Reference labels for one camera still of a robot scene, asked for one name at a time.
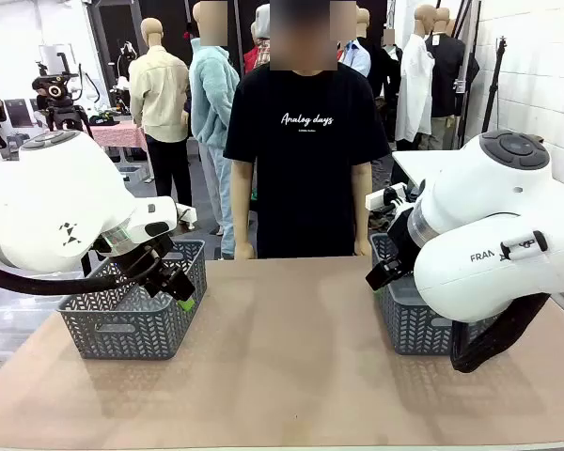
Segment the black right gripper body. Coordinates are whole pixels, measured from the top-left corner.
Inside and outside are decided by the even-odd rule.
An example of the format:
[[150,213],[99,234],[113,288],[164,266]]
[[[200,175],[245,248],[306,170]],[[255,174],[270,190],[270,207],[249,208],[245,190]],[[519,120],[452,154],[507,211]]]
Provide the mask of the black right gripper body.
[[421,246],[410,235],[408,225],[414,208],[403,211],[387,231],[388,238],[394,244],[395,253],[386,260],[391,280],[398,280],[414,270],[415,260]]

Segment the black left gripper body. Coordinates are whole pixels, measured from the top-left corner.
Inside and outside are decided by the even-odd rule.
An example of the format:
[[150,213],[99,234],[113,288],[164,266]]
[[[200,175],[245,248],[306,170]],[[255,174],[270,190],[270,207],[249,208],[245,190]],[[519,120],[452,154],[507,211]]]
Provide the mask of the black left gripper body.
[[173,241],[164,234],[138,245],[131,252],[121,256],[110,256],[108,262],[115,265],[118,274],[105,277],[101,290],[115,289],[128,283],[137,283],[150,296],[164,292],[175,296],[171,287],[174,273],[164,264],[165,256],[173,249]]

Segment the person's left forearm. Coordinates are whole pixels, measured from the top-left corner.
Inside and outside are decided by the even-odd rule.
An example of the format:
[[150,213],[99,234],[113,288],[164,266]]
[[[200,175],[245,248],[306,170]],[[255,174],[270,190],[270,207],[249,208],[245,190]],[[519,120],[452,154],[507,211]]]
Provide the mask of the person's left forearm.
[[366,207],[365,197],[355,196],[353,198],[354,220],[355,220],[355,240],[366,241],[368,239],[368,218],[369,210]]

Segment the person's right forearm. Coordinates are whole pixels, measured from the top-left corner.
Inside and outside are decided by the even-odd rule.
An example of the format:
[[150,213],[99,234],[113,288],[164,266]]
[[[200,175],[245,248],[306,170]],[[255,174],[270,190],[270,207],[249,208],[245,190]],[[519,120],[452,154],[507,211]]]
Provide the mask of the person's right forearm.
[[231,211],[234,227],[234,238],[237,244],[249,242],[250,196],[233,196]]

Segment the grey plastic woven basket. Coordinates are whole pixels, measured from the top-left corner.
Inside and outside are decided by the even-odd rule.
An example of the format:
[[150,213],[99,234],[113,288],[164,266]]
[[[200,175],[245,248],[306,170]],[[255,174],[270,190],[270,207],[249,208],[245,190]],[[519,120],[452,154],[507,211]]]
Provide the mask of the grey plastic woven basket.
[[105,261],[95,276],[114,275],[124,285],[106,291],[65,297],[58,307],[71,338],[85,359],[168,360],[182,339],[207,290],[205,242],[175,241],[164,266],[182,270],[194,287],[180,301],[160,292],[150,295],[144,287],[128,282],[116,264]]
[[449,355],[452,321],[424,303],[411,273],[375,290],[374,299],[397,354]]

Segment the large white table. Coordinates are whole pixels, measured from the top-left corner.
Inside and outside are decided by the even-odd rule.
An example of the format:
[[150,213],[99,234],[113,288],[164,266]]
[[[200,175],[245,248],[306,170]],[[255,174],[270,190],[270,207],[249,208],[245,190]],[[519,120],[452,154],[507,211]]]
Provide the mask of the large white table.
[[469,173],[488,159],[479,148],[395,151],[392,157],[414,184],[439,182],[445,191],[465,189]]

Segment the person in black t-shirt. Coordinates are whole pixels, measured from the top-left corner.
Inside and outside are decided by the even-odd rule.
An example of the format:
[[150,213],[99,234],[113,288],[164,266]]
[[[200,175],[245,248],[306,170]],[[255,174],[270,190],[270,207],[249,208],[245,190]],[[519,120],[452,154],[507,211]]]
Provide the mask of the person in black t-shirt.
[[225,156],[255,258],[352,257],[353,198],[389,151],[368,79],[337,61],[332,0],[271,0],[271,57],[236,88]]

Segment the pink checkered tablecloth table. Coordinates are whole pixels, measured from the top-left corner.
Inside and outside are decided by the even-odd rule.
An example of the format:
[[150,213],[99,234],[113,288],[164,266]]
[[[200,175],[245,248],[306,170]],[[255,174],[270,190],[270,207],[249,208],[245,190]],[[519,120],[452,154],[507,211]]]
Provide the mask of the pink checkered tablecloth table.
[[91,126],[93,139],[102,147],[141,148],[148,150],[144,131],[133,121],[121,121],[112,126]]

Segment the mannequin in white shirt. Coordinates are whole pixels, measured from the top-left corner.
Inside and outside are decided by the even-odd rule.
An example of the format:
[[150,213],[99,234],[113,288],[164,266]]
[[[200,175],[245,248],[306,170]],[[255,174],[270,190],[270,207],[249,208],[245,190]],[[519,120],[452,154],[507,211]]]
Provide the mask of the mannequin in white shirt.
[[395,138],[397,150],[417,149],[416,138],[431,134],[432,76],[434,57],[426,37],[434,28],[436,8],[421,5],[415,9],[414,32],[403,48]]

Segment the clear plastic storage bin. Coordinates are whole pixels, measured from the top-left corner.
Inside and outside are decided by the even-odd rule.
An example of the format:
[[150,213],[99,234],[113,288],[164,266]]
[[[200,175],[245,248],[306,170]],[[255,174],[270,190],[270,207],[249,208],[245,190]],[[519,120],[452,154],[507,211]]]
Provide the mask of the clear plastic storage bin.
[[0,368],[57,309],[61,297],[38,297],[0,288]]

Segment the mannequin in black jacket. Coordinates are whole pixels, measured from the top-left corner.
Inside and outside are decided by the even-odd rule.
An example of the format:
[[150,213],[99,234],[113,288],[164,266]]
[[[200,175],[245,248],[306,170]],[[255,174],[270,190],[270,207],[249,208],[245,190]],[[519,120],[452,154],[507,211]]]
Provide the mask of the mannequin in black jacket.
[[388,140],[395,141],[397,102],[400,83],[400,64],[393,59],[368,31],[370,14],[366,8],[357,7],[357,39],[370,56],[367,76]]

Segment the mannequin in cream shirt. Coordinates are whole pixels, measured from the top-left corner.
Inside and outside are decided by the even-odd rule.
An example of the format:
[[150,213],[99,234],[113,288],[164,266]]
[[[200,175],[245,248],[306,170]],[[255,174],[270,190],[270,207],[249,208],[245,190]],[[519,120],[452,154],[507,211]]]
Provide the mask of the mannequin in cream shirt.
[[129,67],[133,122],[145,135],[157,195],[176,193],[180,204],[190,206],[189,113],[184,109],[189,71],[162,45],[159,20],[143,20],[141,33],[148,50]]

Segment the black light stand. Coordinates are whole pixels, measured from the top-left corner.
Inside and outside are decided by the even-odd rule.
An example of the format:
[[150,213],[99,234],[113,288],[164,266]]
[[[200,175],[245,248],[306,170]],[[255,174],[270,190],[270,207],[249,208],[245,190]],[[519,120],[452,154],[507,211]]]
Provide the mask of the black light stand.
[[506,38],[502,36],[497,42],[495,64],[493,68],[493,78],[489,87],[488,99],[485,108],[485,115],[482,121],[482,128],[481,128],[482,133],[486,133],[489,130],[491,116],[494,107],[494,100],[496,98],[496,94],[498,92],[498,87],[499,87],[499,74],[501,71],[501,66],[506,51],[506,47],[507,47]]

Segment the mannequin in blue fleece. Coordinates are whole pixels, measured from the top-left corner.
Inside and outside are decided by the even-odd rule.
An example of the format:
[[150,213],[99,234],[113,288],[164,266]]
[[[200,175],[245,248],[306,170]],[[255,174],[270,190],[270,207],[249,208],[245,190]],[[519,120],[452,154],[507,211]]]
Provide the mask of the mannequin in blue fleece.
[[219,226],[221,258],[232,259],[235,241],[230,200],[231,160],[224,156],[224,151],[240,76],[230,64],[226,50],[227,2],[199,0],[193,6],[193,18],[198,36],[191,39],[191,128]]

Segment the mannequin in blue shirt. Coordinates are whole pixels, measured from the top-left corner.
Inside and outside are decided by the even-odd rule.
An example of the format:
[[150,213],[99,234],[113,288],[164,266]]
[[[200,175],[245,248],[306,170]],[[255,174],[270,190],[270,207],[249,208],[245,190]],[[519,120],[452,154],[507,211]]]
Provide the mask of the mannequin in blue shirt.
[[336,2],[333,12],[337,61],[368,77],[371,57],[359,38],[366,36],[369,12],[360,8],[354,0]]

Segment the black chair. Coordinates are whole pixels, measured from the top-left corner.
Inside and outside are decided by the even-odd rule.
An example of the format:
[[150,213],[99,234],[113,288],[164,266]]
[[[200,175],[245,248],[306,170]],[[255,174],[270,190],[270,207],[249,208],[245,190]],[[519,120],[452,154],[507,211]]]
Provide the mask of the black chair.
[[33,128],[34,122],[29,115],[25,99],[4,100],[8,120],[12,128]]

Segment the mannequin in plaid shirt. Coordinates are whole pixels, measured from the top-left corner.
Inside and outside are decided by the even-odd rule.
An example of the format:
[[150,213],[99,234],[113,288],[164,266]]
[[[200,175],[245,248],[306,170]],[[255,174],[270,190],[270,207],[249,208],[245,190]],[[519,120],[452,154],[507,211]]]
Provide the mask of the mannequin in plaid shirt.
[[244,73],[267,64],[270,61],[270,5],[257,7],[255,20],[251,24],[254,47],[243,55]]

